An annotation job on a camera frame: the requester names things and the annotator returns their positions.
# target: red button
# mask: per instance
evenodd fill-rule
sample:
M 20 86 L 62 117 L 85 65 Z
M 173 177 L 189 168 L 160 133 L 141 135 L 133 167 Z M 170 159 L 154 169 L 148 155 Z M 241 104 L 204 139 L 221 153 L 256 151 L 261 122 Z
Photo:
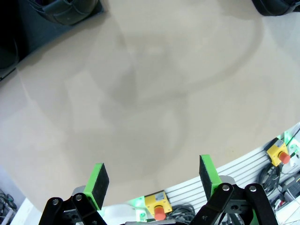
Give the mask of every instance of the red button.
M 154 218 L 156 220 L 164 220 L 165 219 L 165 211 L 162 206 L 157 206 L 154 208 Z
M 279 158 L 280 161 L 283 162 L 284 164 L 287 164 L 287 163 L 290 161 L 290 159 L 291 159 L 290 155 L 286 154 L 286 153 L 283 152 L 283 151 L 280 152 L 278 158 Z

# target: green led light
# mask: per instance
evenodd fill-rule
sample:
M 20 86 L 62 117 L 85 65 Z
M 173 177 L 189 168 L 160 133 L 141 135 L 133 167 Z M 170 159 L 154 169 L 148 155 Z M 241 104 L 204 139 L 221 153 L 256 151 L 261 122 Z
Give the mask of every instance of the green led light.
M 147 213 L 145 210 L 135 210 L 135 218 L 137 222 L 147 222 Z
M 144 196 L 132 199 L 132 200 L 128 201 L 128 204 L 132 205 L 135 208 L 146 208 Z
M 285 144 L 288 144 L 289 141 L 291 140 L 293 135 L 291 135 L 290 133 L 288 133 L 287 131 L 285 131 Z M 293 149 L 294 151 L 298 151 L 299 146 L 300 146 L 300 142 L 298 142 L 295 138 L 293 138 L 291 140 L 291 142 L 289 143 L 290 149 Z

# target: green gripper pad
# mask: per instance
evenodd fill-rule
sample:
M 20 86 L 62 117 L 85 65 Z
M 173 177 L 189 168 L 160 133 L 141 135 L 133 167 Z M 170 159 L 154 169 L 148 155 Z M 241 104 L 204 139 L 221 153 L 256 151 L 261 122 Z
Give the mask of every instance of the green gripper pad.
M 209 200 L 215 189 L 222 183 L 209 155 L 200 156 L 199 175 L 203 184 L 206 198 Z
M 95 164 L 83 193 L 93 201 L 97 210 L 102 208 L 108 184 L 109 179 L 104 164 Z

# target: beige tabletop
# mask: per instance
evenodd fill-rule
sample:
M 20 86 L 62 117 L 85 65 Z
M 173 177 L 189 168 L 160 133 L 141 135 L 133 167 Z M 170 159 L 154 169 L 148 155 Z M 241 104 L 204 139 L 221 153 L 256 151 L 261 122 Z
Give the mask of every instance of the beige tabletop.
M 198 175 L 300 120 L 300 14 L 250 0 L 111 0 L 0 85 L 1 164 L 40 210 L 94 163 L 105 205 Z

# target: wire bundle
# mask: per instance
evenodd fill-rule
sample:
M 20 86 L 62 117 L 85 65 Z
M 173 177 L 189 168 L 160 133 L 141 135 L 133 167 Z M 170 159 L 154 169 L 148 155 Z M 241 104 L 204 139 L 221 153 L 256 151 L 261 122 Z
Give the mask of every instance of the wire bundle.
M 282 165 L 267 165 L 258 176 L 258 183 L 262 185 L 267 196 L 270 196 L 278 187 Z
M 190 204 L 173 206 L 173 211 L 168 213 L 166 219 L 175 219 L 178 222 L 189 224 L 195 217 L 194 207 Z
M 1 189 L 0 189 L 0 216 L 2 216 L 5 204 L 7 204 L 10 208 L 13 210 L 17 209 L 17 205 L 14 203 L 14 198 L 10 194 L 5 194 Z

